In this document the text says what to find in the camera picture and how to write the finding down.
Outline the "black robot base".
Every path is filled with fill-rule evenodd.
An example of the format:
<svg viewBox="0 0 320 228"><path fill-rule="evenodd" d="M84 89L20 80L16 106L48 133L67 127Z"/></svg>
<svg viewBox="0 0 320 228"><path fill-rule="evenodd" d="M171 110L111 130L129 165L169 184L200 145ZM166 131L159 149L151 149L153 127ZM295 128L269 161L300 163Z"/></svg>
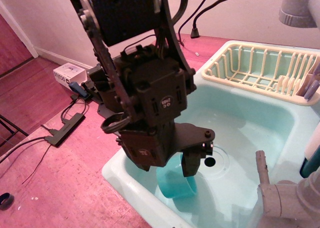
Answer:
<svg viewBox="0 0 320 228"><path fill-rule="evenodd" d="M107 119L115 114L124 113L126 118L128 114L124 111L121 104L116 101L117 95L114 88L110 86L109 77L105 74L101 64L86 72L87 81L81 84L82 88L89 93L91 99L98 104L97 113Z"/></svg>

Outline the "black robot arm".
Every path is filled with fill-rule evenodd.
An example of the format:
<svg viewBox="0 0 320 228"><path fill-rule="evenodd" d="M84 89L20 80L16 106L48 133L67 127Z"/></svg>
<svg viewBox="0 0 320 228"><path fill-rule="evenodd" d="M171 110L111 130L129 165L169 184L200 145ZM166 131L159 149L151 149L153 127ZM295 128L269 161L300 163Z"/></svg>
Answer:
<svg viewBox="0 0 320 228"><path fill-rule="evenodd" d="M114 114L101 129L140 169L164 167L182 153L182 173L194 176L213 153L213 130L175 119L196 90L195 70L179 46L175 23L188 0L171 15L168 0L70 0L101 67L95 84Z"/></svg>

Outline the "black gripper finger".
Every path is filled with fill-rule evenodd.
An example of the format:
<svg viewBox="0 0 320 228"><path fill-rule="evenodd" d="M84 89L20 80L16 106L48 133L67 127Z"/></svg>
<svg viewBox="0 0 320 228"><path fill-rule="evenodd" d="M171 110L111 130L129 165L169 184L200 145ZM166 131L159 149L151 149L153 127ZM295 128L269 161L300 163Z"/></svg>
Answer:
<svg viewBox="0 0 320 228"><path fill-rule="evenodd" d="M201 158L202 147L199 145L186 148L182 151L181 166L184 177L191 177L197 173Z"/></svg>

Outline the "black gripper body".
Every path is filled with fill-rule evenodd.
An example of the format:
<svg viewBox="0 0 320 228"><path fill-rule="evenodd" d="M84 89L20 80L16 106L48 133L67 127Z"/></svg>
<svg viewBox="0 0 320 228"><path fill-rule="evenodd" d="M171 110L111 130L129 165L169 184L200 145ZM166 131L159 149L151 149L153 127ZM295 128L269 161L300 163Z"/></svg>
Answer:
<svg viewBox="0 0 320 228"><path fill-rule="evenodd" d="M150 129L128 126L116 141L139 169L149 171L150 167L165 167L173 155L194 146L201 146L204 159L213 154L214 139L212 129L169 121Z"/></svg>

